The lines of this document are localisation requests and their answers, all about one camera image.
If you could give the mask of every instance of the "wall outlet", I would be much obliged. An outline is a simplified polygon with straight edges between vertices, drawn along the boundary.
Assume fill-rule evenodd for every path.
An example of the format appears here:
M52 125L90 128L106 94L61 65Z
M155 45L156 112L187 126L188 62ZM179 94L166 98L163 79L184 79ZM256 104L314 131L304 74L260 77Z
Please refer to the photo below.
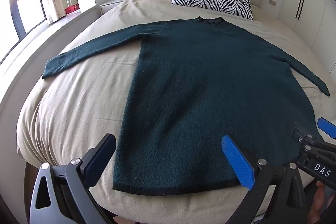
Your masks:
M275 1L273 1L273 0L269 0L268 3L271 4L271 5L273 5L273 6L275 6L275 5L277 4L277 3L276 3Z

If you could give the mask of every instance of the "dark blue gripper pad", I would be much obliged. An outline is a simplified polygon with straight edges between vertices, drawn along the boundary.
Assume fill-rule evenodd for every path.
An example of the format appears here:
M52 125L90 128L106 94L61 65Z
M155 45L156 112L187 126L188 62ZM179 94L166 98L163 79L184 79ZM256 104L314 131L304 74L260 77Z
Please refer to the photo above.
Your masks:
M254 170L228 135L222 138L222 151L236 173L241 185L251 190L255 182Z
M317 127L327 133L333 139L336 139L336 126L327 121L325 118L321 117L318 119Z

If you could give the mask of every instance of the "red box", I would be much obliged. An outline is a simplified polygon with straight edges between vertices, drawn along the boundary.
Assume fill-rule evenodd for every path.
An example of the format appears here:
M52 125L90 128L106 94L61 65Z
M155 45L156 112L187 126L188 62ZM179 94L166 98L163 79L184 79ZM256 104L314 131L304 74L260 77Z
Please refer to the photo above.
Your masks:
M72 12L78 10L78 9L79 9L79 4L76 3L74 5L69 6L68 8L65 8L65 13L68 15L68 14L70 14L70 13L72 13Z

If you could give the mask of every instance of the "mattress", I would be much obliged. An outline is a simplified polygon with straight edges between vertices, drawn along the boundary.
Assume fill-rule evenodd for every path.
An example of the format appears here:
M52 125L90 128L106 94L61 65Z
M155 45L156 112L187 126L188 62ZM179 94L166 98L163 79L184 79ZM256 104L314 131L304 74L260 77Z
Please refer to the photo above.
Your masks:
M127 0L92 23L64 50L132 25L161 20L223 17L258 35L302 62L327 85L330 96L293 71L309 98L315 118L336 118L336 86L311 49L290 29L253 6L254 21L201 8L171 5L171 0ZM24 103L17 125L17 151L30 164L64 165L82 157L106 133L117 141L141 41L91 57L58 76L40 79ZM324 132L324 140L333 142ZM142 223L225 223L247 189L242 186L176 196L139 196L112 190L115 155L90 191L107 210ZM300 171L304 186L312 177ZM259 213L265 212L273 187Z

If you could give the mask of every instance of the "human hand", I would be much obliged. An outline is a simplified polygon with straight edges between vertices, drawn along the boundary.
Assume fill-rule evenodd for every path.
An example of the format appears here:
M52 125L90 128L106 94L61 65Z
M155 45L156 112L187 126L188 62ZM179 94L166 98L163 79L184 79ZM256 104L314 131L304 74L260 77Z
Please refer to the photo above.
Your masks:
M316 182L316 186L318 187L318 189L316 190L316 193L314 195L314 201L313 204L311 205L310 211L308 213L308 224L314 224L317 221L320 220L321 217L321 213L320 210L324 204L324 199L325 199L325 195L324 195L324 190L325 190L325 185L318 181ZM333 195L327 203L327 206L330 205L331 201L333 200L333 198L335 197L335 195Z

